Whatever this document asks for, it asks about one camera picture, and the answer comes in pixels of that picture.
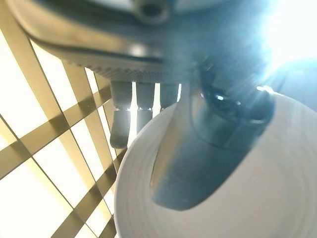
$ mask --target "wooden slat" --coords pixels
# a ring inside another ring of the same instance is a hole
[[[20,140],[0,151],[0,179],[31,157],[30,152]]]
[[[69,129],[63,114],[55,117],[21,138],[21,142],[34,155]]]
[[[79,232],[80,228],[84,225],[92,212],[97,208],[98,204],[103,199],[103,196],[108,192],[115,181],[116,173],[114,173],[113,170],[114,169],[110,167],[105,171],[105,173],[98,179],[96,184],[86,193],[86,195],[82,198],[70,215],[55,231],[52,238],[74,237]],[[108,187],[108,189],[105,189],[101,194],[98,188],[99,186]]]
[[[4,0],[0,1],[0,28],[48,119],[60,115],[60,107],[47,82],[29,39],[12,17]]]
[[[101,232],[99,238],[114,238],[116,234],[117,231],[115,229],[114,219],[112,216],[104,230]]]

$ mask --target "white ceramic bowl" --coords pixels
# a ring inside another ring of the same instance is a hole
[[[115,193],[120,238],[316,238],[317,114],[276,95],[274,118],[212,196],[179,212],[149,195],[153,163],[175,105],[140,132],[121,164]]]

